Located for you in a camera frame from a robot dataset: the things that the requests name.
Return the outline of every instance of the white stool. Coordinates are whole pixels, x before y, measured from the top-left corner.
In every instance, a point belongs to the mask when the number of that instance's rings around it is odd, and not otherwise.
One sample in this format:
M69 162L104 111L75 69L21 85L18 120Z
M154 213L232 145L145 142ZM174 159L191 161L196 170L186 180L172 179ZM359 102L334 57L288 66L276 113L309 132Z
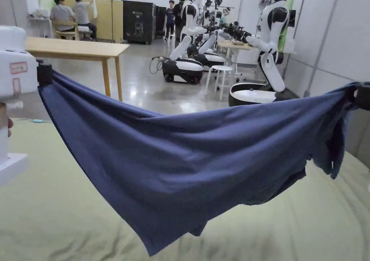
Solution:
M227 71L232 71L232 68L230 66L224 66L224 65L214 65L214 66L212 66L210 68L210 71L208 72L207 83L206 83L206 94L208 92L208 85L210 84L211 73L212 73L213 70L217 70L215 92L217 91L218 77L220 76L220 71L223 71L221 94L220 94L220 100L222 100L223 88L225 87L226 72Z

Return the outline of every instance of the human hand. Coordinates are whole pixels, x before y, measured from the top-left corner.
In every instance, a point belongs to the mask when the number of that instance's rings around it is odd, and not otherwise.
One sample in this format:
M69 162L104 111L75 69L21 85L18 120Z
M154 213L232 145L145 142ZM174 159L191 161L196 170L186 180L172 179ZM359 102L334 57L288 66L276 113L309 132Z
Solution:
M6 116L6 105L0 103L0 128L6 127L8 128L8 137L12 135L10 128L14 126L13 121Z
M14 126L14 123L13 121L8 118L8 137L10 137L12 135L12 131L10 130L12 127Z

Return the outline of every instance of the gray shirt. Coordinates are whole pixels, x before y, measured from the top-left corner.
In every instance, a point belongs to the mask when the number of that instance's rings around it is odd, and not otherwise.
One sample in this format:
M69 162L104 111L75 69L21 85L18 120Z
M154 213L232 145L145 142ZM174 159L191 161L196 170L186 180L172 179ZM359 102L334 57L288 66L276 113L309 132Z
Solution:
M87 8L90 8L90 3L85 2L76 2L76 4L72 7L73 11L76 14L77 23L78 24L89 24L89 15L86 11Z
M56 5L51 9L50 18L52 20L59 20L63 22L71 21L71 16L74 16L72 9L68 6ZM57 26L58 31L65 31L73 29L73 26Z

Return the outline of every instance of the wooden chair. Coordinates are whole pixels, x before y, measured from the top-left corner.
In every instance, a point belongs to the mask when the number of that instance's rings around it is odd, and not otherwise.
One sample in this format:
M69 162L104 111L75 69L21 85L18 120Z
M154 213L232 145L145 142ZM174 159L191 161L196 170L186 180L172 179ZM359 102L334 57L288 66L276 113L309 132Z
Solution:
M74 31L73 32L62 32L57 30L57 26L74 26ZM54 32L54 36L57 39L60 39L61 36L65 37L74 37L76 41L79 41L79 34L78 34L78 25L77 22L73 21L58 21L58 20L53 20L52 21L52 30Z

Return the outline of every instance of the black cabinet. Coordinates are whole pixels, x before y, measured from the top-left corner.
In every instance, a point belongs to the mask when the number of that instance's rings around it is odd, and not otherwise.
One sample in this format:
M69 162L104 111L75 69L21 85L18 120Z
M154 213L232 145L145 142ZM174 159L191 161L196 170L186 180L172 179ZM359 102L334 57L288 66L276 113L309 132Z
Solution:
M123 0L123 39L151 44L156 35L156 13L153 3Z

